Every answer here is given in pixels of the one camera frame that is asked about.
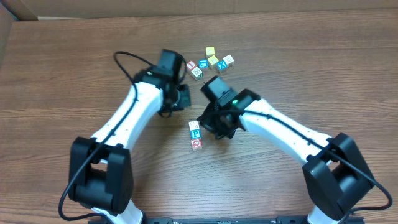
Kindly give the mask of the wooden block green Z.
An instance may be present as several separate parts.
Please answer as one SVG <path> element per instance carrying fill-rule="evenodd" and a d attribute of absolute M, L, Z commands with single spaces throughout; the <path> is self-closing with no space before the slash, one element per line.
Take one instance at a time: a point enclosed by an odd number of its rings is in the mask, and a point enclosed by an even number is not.
<path fill-rule="evenodd" d="M 191 131 L 194 131 L 194 130 L 197 130 L 197 129 L 200 128 L 200 124 L 199 124 L 199 122 L 196 121 L 196 120 L 194 120 L 194 121 L 189 121 L 189 122 L 188 122 L 188 126 L 189 126 L 189 129 L 190 129 Z"/>

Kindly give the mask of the wooden block number 3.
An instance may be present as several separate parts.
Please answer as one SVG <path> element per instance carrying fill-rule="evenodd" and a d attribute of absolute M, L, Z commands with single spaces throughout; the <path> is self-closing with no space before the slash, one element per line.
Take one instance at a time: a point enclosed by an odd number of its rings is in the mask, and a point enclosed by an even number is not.
<path fill-rule="evenodd" d="M 201 131 L 199 129 L 194 129 L 190 131 L 191 140 L 200 139 Z"/>

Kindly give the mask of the wooden block red Q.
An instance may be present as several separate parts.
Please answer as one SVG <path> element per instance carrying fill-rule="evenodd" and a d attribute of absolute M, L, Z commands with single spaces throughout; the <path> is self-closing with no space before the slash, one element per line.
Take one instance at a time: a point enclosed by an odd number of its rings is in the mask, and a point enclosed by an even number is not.
<path fill-rule="evenodd" d="M 197 151 L 203 148 L 203 144 L 201 142 L 201 139 L 192 139 L 191 140 L 191 147 L 193 151 Z"/>

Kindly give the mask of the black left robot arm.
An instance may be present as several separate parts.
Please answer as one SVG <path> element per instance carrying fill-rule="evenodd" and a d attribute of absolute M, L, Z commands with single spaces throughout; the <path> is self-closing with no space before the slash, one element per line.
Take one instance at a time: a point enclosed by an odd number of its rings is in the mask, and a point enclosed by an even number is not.
<path fill-rule="evenodd" d="M 77 137 L 70 148 L 68 185 L 60 199 L 78 202 L 100 223 L 145 223 L 133 203 L 131 151 L 155 114 L 190 106 L 187 84 L 161 68 L 141 70 L 108 122 L 90 138 Z"/>

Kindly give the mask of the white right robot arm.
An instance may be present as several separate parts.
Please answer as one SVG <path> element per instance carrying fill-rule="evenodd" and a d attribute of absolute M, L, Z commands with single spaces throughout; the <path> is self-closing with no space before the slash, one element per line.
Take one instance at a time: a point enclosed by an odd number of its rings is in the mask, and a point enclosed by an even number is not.
<path fill-rule="evenodd" d="M 241 128 L 269 140 L 302 168 L 314 209 L 308 223 L 344 223 L 353 207 L 373 188 L 373 175 L 353 138 L 311 130 L 245 89 L 201 92 L 209 104 L 198 118 L 217 139 L 232 138 Z"/>

